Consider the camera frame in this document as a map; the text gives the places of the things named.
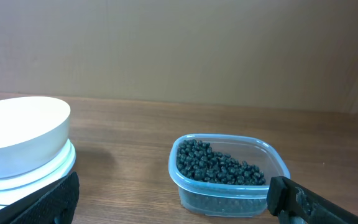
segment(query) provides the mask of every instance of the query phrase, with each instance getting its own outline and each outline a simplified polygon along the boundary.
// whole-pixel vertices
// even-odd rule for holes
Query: wooden table
[[[0,93],[0,100],[22,95]],[[180,205],[168,174],[176,138],[252,136],[270,143],[291,178],[358,215],[358,116],[294,110],[59,97],[71,106],[80,201],[73,223],[278,223],[218,218]]]

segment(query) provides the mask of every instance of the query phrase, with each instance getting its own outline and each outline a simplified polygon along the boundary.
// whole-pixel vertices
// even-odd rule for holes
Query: wall
[[[0,91],[351,111],[358,1],[0,0]]]

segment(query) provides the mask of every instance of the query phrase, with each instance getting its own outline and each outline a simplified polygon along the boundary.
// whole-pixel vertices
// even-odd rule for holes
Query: stack of white plates
[[[0,209],[67,175],[70,106],[41,96],[0,101]]]

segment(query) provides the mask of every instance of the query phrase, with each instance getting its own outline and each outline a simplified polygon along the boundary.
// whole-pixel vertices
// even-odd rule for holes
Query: clear plastic container
[[[229,153],[239,161],[255,164],[264,171],[266,185],[244,186],[212,184],[191,180],[177,169],[177,149],[183,140],[197,139],[210,142],[213,151]],[[220,217],[253,217],[266,208],[270,179],[275,176],[290,178],[290,172],[276,150],[259,139],[224,134],[189,134],[173,144],[169,174],[179,186],[181,204],[188,210]]]

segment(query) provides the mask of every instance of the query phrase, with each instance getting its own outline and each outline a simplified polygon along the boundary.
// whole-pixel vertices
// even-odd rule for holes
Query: brown tabletop
[[[0,100],[23,95],[0,93]],[[358,116],[294,110],[58,97],[71,106],[80,201],[73,223],[278,223],[218,218],[180,205],[168,174],[190,133],[252,136],[281,155],[291,179],[358,215]]]

